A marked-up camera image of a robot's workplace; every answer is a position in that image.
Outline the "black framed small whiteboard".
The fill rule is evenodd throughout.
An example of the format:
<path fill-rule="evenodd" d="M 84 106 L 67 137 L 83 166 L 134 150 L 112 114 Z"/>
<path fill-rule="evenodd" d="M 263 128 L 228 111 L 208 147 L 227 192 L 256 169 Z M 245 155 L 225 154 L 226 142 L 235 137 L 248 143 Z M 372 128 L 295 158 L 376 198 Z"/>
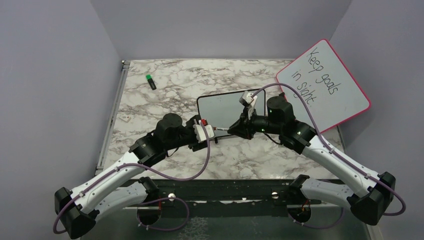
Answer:
<path fill-rule="evenodd" d="M 244 106 L 239 102 L 243 90 L 226 93 L 203 95 L 197 98 L 197 110 L 202 119 L 213 127 L 229 128 L 243 112 Z M 215 130 L 214 142 L 228 137 L 227 131 Z"/>

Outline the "red whiteboard marker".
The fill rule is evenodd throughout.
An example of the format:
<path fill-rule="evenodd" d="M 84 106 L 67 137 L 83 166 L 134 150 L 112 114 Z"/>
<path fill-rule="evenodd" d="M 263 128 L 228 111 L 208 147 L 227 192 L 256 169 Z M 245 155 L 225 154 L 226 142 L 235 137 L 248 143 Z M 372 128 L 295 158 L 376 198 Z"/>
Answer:
<path fill-rule="evenodd" d="M 229 130 L 229 128 L 225 128 L 225 127 L 213 127 L 214 131 L 224 131 L 227 132 Z"/>

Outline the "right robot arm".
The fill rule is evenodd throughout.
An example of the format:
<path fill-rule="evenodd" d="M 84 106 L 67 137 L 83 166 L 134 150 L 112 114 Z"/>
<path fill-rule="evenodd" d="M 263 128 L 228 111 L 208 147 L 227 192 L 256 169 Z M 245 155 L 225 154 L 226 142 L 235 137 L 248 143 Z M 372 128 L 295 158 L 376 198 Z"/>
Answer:
<path fill-rule="evenodd" d="M 337 176 L 342 185 L 299 175 L 290 185 L 289 199 L 300 204 L 304 200 L 320 200 L 346 209 L 360 221 L 375 226 L 394 198 L 396 178 L 389 172 L 371 170 L 337 148 L 305 122 L 296 120 L 293 106 L 283 96 L 267 100 L 267 115 L 258 115 L 255 97 L 242 96 L 244 106 L 239 119 L 228 133 L 251 140 L 255 133 L 278 135 L 280 144 L 303 155 Z"/>

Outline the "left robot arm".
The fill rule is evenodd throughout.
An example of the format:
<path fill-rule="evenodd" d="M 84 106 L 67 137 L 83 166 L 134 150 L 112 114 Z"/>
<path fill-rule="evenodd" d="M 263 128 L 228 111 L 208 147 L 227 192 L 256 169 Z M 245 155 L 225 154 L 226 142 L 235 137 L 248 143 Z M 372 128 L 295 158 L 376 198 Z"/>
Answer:
<path fill-rule="evenodd" d="M 78 239 L 116 211 L 138 203 L 152 205 L 157 200 L 157 191 L 148 183 L 122 185 L 145 170 L 166 178 L 166 174 L 152 166 L 167 158 L 169 150 L 183 146 L 189 146 L 194 152 L 210 149 L 210 140 L 214 137 L 214 128 L 199 115 L 183 125 L 178 114 L 167 113 L 153 131 L 139 138 L 113 165 L 73 189 L 62 187 L 55 192 L 57 217 L 53 232 L 67 233 L 71 239 Z"/>

